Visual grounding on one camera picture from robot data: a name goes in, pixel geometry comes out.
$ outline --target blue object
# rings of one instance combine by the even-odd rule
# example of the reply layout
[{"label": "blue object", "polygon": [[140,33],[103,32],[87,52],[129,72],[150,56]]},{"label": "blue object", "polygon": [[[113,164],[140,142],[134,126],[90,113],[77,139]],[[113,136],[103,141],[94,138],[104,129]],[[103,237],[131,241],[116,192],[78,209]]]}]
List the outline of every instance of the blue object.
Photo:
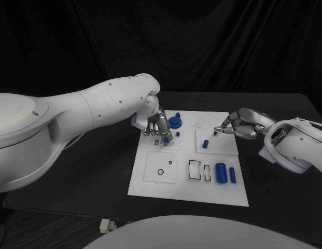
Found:
[{"label": "blue object", "polygon": [[172,117],[170,119],[169,119],[169,123],[170,123],[170,127],[173,128],[173,129],[178,129],[178,128],[180,128],[182,127],[182,119],[180,119],[180,113],[176,113],[176,117]]},{"label": "blue object", "polygon": [[236,172],[235,172],[235,168],[231,168],[231,182],[236,183]]},{"label": "blue object", "polygon": [[216,173],[218,173],[218,182],[219,183],[228,183],[229,178],[226,176],[226,164],[218,163],[216,164]]},{"label": "blue object", "polygon": [[208,149],[208,144],[209,144],[209,140],[205,140],[205,143],[203,143],[203,149]]}]

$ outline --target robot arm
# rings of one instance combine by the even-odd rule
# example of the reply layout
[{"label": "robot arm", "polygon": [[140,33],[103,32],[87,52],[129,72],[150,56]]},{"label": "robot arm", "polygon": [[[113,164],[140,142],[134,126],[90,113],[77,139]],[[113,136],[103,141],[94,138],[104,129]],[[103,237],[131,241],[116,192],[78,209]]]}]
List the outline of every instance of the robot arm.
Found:
[{"label": "robot arm", "polygon": [[295,173],[304,173],[311,165],[322,172],[322,131],[311,121],[297,118],[278,122],[257,110],[242,108],[215,130],[245,139],[264,134],[261,156]]},{"label": "robot arm", "polygon": [[139,74],[47,98],[0,93],[0,192],[42,177],[78,135],[131,116],[143,133],[172,140],[159,92],[153,76]]}]

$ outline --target table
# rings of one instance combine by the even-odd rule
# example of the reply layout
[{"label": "table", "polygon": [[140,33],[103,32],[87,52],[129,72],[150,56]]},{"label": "table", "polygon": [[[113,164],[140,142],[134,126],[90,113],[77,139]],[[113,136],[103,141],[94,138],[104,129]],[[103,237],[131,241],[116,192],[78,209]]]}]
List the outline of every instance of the table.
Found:
[{"label": "table", "polygon": [[[278,120],[322,122],[303,94],[160,92],[159,99],[165,109],[234,112],[248,107]],[[313,167],[300,175],[271,164],[258,155],[262,136],[236,138],[251,207],[129,196],[139,139],[130,119],[90,131],[45,176],[9,193],[5,207],[129,222],[163,215],[219,217],[322,244],[322,173]]]}]

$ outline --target floor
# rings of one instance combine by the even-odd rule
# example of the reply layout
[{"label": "floor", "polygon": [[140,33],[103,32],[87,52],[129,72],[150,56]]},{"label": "floor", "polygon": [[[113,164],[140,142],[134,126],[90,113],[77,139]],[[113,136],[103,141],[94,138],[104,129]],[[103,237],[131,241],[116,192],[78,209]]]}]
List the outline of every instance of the floor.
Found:
[{"label": "floor", "polygon": [[97,238],[101,219],[14,210],[0,225],[0,249],[80,249]]}]

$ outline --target robotic hand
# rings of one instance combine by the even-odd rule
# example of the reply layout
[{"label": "robotic hand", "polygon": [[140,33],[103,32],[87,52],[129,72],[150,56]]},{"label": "robotic hand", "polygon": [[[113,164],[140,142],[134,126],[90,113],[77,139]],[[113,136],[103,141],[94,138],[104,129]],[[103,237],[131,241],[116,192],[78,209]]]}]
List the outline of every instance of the robotic hand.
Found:
[{"label": "robotic hand", "polygon": [[257,110],[242,108],[215,130],[248,140],[264,134],[261,156],[301,174],[311,165],[322,172],[322,131],[311,124],[322,126],[300,118],[277,121]]},{"label": "robotic hand", "polygon": [[0,93],[0,192],[42,177],[78,135],[129,117],[144,135],[173,140],[159,92],[153,76],[139,74],[47,98]]}]

